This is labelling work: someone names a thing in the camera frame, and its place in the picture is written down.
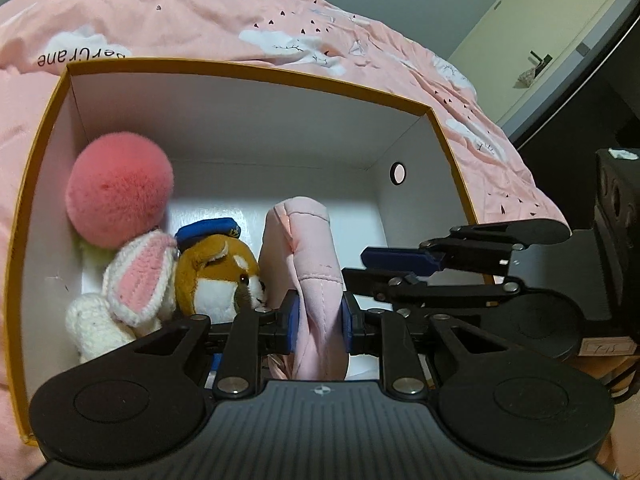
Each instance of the fluffy pink ball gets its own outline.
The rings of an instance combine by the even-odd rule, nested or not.
[[[174,171],[158,145],[119,132],[78,156],[66,185],[66,213],[89,243],[117,249],[157,226],[174,190]]]

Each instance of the pink bedsheet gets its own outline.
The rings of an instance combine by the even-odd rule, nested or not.
[[[479,221],[563,219],[470,82],[380,22],[324,0],[11,0],[0,7],[0,277],[28,150],[58,75],[72,60],[130,56],[276,66],[426,103]],[[0,478],[17,480],[40,458],[17,438],[5,384],[0,365]]]

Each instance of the box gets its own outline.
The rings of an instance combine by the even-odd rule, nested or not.
[[[260,66],[171,59],[69,64],[36,134],[18,199],[5,289],[8,376],[18,428],[34,443],[29,399],[78,364],[65,311],[99,288],[83,271],[65,213],[78,153],[97,136],[137,132],[174,165],[168,232],[232,216],[260,252],[267,211],[293,196],[323,203],[341,266],[366,246],[417,247],[476,218],[426,105],[337,80]],[[401,162],[406,178],[392,182]],[[465,273],[440,282],[481,283]]]

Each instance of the blue hat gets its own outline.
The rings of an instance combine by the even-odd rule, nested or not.
[[[239,238],[240,226],[233,218],[210,218],[181,227],[175,234],[175,239],[178,242],[178,249],[183,253],[211,235]]]

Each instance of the cream door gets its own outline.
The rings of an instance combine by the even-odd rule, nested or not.
[[[614,0],[498,0],[449,58],[494,122],[506,121],[584,39]],[[535,52],[552,61],[527,88]]]

